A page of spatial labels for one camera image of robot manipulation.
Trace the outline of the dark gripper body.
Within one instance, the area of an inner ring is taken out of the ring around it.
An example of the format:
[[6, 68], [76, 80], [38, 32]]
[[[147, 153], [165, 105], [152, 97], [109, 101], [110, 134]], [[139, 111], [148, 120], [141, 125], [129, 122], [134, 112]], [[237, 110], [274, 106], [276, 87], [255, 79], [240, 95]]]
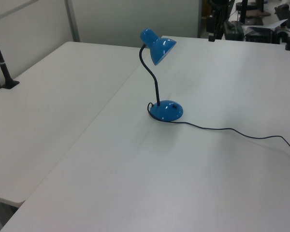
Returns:
[[224, 9], [216, 8], [207, 16], [207, 32], [219, 34], [221, 26], [224, 22]]

